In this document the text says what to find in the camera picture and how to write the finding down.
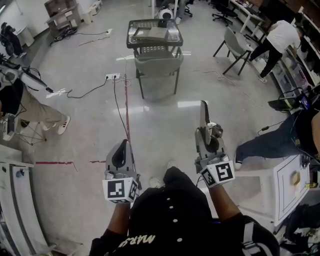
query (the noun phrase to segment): white t-shirt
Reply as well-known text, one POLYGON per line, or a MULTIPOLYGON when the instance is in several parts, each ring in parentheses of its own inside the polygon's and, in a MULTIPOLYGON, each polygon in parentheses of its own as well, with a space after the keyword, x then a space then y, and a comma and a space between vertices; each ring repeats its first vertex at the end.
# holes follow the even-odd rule
POLYGON ((285 20, 279 20, 276 24, 277 27, 266 37, 273 47, 282 54, 290 45, 298 48, 300 37, 296 28, 285 20))

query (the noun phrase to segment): gray floor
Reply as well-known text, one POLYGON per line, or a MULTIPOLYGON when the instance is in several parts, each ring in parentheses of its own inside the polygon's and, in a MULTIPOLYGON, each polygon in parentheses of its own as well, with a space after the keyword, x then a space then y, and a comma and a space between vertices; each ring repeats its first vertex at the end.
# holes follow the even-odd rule
MULTIPOLYGON (((150 18, 148 2, 104 1, 94 22, 82 25, 80 32, 99 33, 112 28, 111 37, 79 46, 99 36, 75 35, 54 45, 39 67, 43 80, 55 92, 73 89, 73 96, 81 96, 101 85, 106 74, 123 74, 125 61, 116 59, 133 54, 126 47, 128 23, 150 18)), ((194 132, 199 124, 200 100, 208 102, 210 118, 223 127, 223 138, 231 158, 237 145, 254 138, 262 127, 286 118, 267 104, 279 96, 278 89, 270 78, 267 84, 259 82, 252 66, 246 65, 237 76, 240 61, 227 73, 226 77, 238 88, 225 79, 219 81, 215 72, 201 72, 222 74, 233 58, 226 58, 226 48, 218 57, 212 57, 223 41, 226 27, 220 21, 212 21, 213 10, 208 3, 196 0, 191 11, 193 18, 185 16, 179 26, 184 39, 181 49, 190 55, 184 56, 176 95, 173 95, 174 78, 143 78, 143 100, 139 83, 133 78, 134 61, 126 63, 127 77, 133 78, 128 87, 130 135, 144 189, 150 177, 163 177, 169 160, 176 160, 178 167, 196 182, 194 132)), ((237 22, 232 26, 236 31, 240 28, 237 22)), ((125 120, 126 97, 121 82, 116 84, 116 93, 125 120)), ((41 221, 51 240, 63 238, 84 243, 79 255, 86 255, 91 240, 105 231, 114 208, 104 200, 104 164, 90 161, 105 160, 109 150, 126 137, 117 112, 113 84, 109 81, 82 99, 69 99, 65 94, 47 97, 46 91, 34 95, 42 103, 70 115, 71 122, 62 136, 53 129, 45 132, 48 141, 25 147, 27 155, 33 162, 74 162, 77 168, 76 171, 71 164, 35 166, 34 189, 41 221)), ((244 168, 261 169, 272 165, 275 161, 252 158, 245 161, 244 168)), ((259 186, 254 178, 238 178, 225 185, 237 204, 256 204, 259 186)))

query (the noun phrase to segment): gray chair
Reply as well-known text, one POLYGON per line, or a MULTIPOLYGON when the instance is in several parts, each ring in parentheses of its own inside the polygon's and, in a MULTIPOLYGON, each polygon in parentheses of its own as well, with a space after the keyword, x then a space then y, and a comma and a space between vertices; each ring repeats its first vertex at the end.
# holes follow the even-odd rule
POLYGON ((224 41, 223 43, 219 46, 218 50, 216 50, 215 54, 213 57, 217 55, 217 53, 220 51, 221 47, 223 45, 226 45, 228 47, 229 51, 227 54, 227 57, 229 57, 230 52, 232 55, 235 57, 234 63, 231 64, 230 67, 226 69, 226 71, 223 72, 225 75, 229 69, 231 69, 240 59, 244 59, 243 65, 238 73, 238 76, 240 75, 241 71, 244 69, 245 64, 247 63, 249 56, 251 54, 251 51, 248 49, 243 48, 239 42, 238 39, 235 35, 235 33, 231 30, 231 28, 227 27, 224 33, 224 41))
POLYGON ((176 51, 175 57, 168 50, 155 50, 142 53, 134 59, 136 66, 136 77, 139 80, 142 99, 144 99, 144 92, 141 84, 141 76, 147 75, 150 77, 162 77, 167 74, 174 75, 175 87, 174 94, 177 92, 179 72, 184 55, 181 52, 180 47, 176 51))

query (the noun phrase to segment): power strip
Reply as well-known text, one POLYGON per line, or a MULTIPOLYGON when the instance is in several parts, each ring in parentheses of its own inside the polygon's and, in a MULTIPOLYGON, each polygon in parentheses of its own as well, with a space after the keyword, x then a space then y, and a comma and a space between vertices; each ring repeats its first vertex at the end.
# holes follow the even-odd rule
POLYGON ((107 80, 118 80, 120 79, 120 74, 119 73, 115 73, 115 74, 106 74, 105 78, 107 78, 107 80))

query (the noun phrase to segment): white sneaker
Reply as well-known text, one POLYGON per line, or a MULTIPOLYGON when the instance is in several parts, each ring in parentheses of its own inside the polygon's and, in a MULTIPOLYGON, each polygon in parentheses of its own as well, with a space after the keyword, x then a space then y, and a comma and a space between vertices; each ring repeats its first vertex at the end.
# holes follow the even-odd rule
POLYGON ((53 127, 56 127, 57 126, 57 123, 55 123, 53 126, 51 126, 51 127, 48 127, 48 126, 46 126, 45 124, 42 126, 42 129, 44 130, 44 131, 49 131, 51 128, 53 128, 53 127))
POLYGON ((149 185, 150 185, 150 188, 160 189, 162 187, 161 181, 156 177, 152 177, 151 179, 149 179, 149 185))
POLYGON ((180 25, 180 22, 181 22, 181 18, 179 18, 179 17, 175 18, 175 23, 177 25, 180 25))
POLYGON ((66 131, 69 122, 70 122, 70 116, 67 115, 65 123, 63 125, 59 126, 59 128, 58 128, 58 135, 61 135, 66 131))
POLYGON ((265 83, 267 82, 267 79, 262 78, 260 75, 258 75, 257 77, 258 77, 258 79, 259 79, 262 83, 265 84, 265 83))
POLYGON ((168 165, 166 166, 166 169, 170 169, 171 167, 178 167, 177 162, 175 160, 170 160, 168 162, 168 165))
POLYGON ((233 165, 234 168, 238 171, 240 170, 241 166, 242 166, 242 162, 237 160, 237 155, 234 156, 234 160, 233 160, 233 165))

